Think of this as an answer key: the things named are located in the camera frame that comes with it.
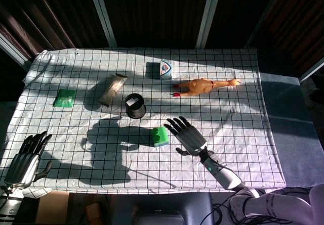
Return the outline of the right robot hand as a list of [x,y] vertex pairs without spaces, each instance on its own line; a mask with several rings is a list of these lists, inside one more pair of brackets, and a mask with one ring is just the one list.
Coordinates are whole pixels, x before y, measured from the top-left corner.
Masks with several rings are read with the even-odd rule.
[[184,150],[176,148],[182,156],[198,156],[207,146],[207,140],[202,134],[182,116],[178,118],[167,118],[169,124],[164,124],[171,134],[173,134]]

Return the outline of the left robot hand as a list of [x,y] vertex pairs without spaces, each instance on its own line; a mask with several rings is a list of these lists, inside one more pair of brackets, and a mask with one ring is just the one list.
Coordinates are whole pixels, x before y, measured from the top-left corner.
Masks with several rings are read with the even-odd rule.
[[48,175],[53,165],[52,161],[49,161],[41,172],[37,172],[37,168],[45,146],[51,137],[51,134],[44,131],[41,134],[30,135],[24,140],[6,174],[4,183],[7,188],[11,190],[25,189],[32,182]]

